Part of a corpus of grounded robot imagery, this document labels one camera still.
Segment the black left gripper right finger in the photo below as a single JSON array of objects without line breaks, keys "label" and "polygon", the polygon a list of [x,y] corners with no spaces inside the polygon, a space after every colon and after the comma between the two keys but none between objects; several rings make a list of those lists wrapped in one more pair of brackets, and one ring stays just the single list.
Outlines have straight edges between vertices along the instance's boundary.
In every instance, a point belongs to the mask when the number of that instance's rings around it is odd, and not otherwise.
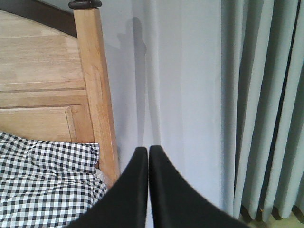
[{"label": "black left gripper right finger", "polygon": [[156,228],[246,227],[196,192],[159,145],[149,149],[149,187]]}]

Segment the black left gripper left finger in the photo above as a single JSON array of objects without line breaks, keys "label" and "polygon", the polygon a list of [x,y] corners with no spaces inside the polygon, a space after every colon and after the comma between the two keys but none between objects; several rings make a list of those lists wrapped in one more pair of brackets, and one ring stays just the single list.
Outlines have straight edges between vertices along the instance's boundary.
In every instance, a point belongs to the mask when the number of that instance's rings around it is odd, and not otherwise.
[{"label": "black left gripper left finger", "polygon": [[148,153],[137,147],[111,189],[69,228],[144,228],[148,199]]}]

